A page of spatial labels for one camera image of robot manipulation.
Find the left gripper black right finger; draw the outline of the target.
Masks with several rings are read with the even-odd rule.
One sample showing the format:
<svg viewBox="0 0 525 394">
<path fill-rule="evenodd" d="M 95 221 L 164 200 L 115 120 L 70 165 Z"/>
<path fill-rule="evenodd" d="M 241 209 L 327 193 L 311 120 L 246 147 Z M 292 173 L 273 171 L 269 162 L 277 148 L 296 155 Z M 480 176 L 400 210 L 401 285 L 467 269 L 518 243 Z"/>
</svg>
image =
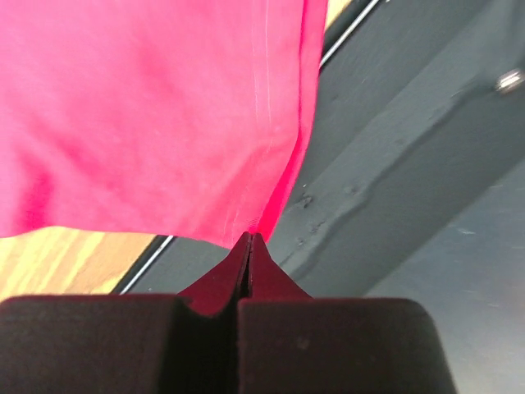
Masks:
<svg viewBox="0 0 525 394">
<path fill-rule="evenodd" d="M 452 393 L 430 314 L 407 299 L 315 299 L 251 240 L 237 309 L 242 393 Z"/>
</svg>

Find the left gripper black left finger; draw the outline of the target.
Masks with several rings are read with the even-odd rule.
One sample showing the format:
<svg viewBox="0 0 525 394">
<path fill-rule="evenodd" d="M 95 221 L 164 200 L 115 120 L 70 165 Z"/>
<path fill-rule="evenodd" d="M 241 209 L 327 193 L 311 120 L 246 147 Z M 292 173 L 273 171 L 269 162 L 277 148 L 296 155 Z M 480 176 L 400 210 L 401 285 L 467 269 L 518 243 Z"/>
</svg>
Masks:
<svg viewBox="0 0 525 394">
<path fill-rule="evenodd" d="M 4 393 L 231 393 L 251 238 L 176 295 L 32 295 L 1 304 Z"/>
</svg>

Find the crimson red t shirt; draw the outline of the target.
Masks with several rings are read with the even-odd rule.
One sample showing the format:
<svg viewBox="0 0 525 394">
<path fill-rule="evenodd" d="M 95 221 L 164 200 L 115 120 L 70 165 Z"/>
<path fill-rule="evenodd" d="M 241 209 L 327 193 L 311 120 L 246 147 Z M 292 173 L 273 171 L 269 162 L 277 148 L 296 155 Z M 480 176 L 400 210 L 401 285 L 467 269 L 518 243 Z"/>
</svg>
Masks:
<svg viewBox="0 0 525 394">
<path fill-rule="evenodd" d="M 270 238 L 313 130 L 326 8 L 2 2 L 2 235 Z"/>
</svg>

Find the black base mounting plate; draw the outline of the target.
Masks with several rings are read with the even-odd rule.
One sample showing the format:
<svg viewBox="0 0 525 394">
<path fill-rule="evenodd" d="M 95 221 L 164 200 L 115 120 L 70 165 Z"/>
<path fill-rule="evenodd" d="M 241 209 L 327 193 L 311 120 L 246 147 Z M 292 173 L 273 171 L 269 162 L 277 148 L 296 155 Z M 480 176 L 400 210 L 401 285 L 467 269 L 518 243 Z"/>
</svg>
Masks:
<svg viewBox="0 0 525 394">
<path fill-rule="evenodd" d="M 523 2 L 350 2 L 315 113 L 272 260 L 315 299 L 419 303 L 452 393 L 523 392 Z M 121 293 L 176 295 L 237 241 L 158 236 Z"/>
</svg>

